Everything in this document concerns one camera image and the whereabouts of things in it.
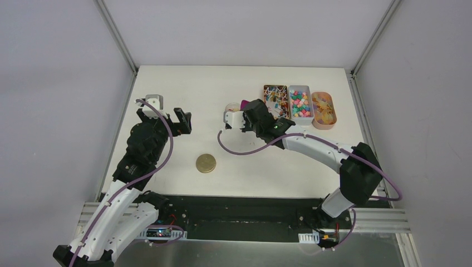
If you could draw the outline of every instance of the red wire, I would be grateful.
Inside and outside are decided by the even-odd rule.
[[[339,223],[337,222],[336,223],[336,232],[335,232],[336,237],[338,237],[338,233],[339,233]]]
[[[175,223],[175,221],[177,220],[177,218],[175,217],[174,214],[171,214],[169,215],[169,217],[173,217],[174,219],[172,220],[172,222],[170,223],[170,225],[173,225]]]

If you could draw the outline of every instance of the white arm segment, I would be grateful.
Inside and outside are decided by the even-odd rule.
[[[298,125],[291,126],[285,133],[292,134],[298,133],[309,135],[316,135],[313,132],[309,132]],[[352,152],[350,145],[341,144],[339,142],[331,141],[327,138],[321,137],[326,141],[336,144],[338,147],[343,148],[349,152]],[[304,138],[303,136],[291,136],[283,139],[283,146],[287,150],[296,151],[304,154],[314,160],[317,160],[339,174],[339,168],[341,167],[341,160],[347,159],[348,156],[344,153],[338,152],[336,149],[323,144],[322,142],[316,141],[311,138]]]
[[[92,218],[84,227],[80,235],[70,243],[70,246],[72,247],[71,251],[75,251],[77,249],[84,234],[87,232],[87,229],[89,229],[90,224],[93,222],[100,210],[105,206],[108,199],[124,185],[125,183],[121,181],[113,181],[110,184],[110,188],[106,192],[106,195],[99,207],[92,215]],[[141,191],[135,188],[131,190],[125,189],[113,200],[112,203],[110,203],[111,205],[101,215],[94,228],[88,235],[87,240],[85,240],[85,245],[78,254],[79,257],[86,255],[88,256],[89,261],[100,259],[113,229],[115,229],[115,226],[117,225],[125,210],[129,207],[133,200],[137,198],[140,192]]]
[[[291,134],[294,132],[296,133],[306,132],[306,134],[314,135],[313,133],[306,131],[304,128],[301,128],[298,125],[290,127],[285,133]],[[352,152],[352,148],[350,145],[334,142],[324,137],[322,138],[326,141],[336,144],[340,148],[343,148],[349,152]],[[341,167],[341,160],[348,158],[348,155],[344,153],[340,153],[336,149],[326,144],[323,144],[311,138],[304,138],[302,136],[300,137],[292,136],[292,137],[284,138],[283,146],[287,150],[297,151],[308,157],[311,157],[314,160],[317,160],[325,164],[326,166],[330,167],[338,174],[339,174],[339,169]],[[323,201],[323,204],[321,205],[321,209],[332,218],[336,218],[343,211],[352,207],[352,205],[354,204],[351,203],[342,195],[341,190],[338,187],[336,191],[330,194],[328,198]]]
[[[223,122],[233,129],[242,129],[245,124],[243,114],[243,111],[225,111],[223,113]]]
[[[116,262],[126,247],[159,216],[159,211],[149,203],[141,203],[129,218],[119,224],[106,243],[105,250],[112,250],[111,260]]]

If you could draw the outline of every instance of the pink object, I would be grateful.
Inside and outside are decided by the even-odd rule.
[[[241,101],[241,110],[249,103],[247,100]]]
[[[313,126],[320,130],[331,129],[337,122],[333,98],[327,92],[314,92],[311,97],[314,113]]]

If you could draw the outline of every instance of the white table surface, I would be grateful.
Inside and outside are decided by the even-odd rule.
[[[140,122],[134,100],[160,94],[164,96],[164,110],[174,121],[177,121],[174,107],[192,113],[193,130],[190,135],[174,138],[172,157],[149,181],[146,190],[200,196],[325,197],[339,187],[339,175],[315,160],[277,147],[249,156],[235,156],[218,145],[217,133],[224,126],[225,106],[242,99],[261,98],[264,85],[308,85],[311,92],[328,92],[338,117],[336,125],[325,131],[313,126],[306,128],[346,144],[357,145],[362,141],[342,68],[141,66],[102,190],[108,189],[111,175],[125,154],[130,129]],[[222,141],[240,152],[264,145],[254,133],[239,130],[225,131]],[[167,145],[162,160],[168,149]],[[217,160],[215,170],[208,174],[200,173],[195,167],[196,158],[204,153],[212,154]]]

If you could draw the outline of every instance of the white wall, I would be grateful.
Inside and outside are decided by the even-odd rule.
[[[58,266],[132,74],[93,1],[1,1],[0,62],[0,266]]]
[[[390,1],[105,2],[138,65],[350,70]]]
[[[406,0],[358,74],[423,266],[470,266],[472,2]]]

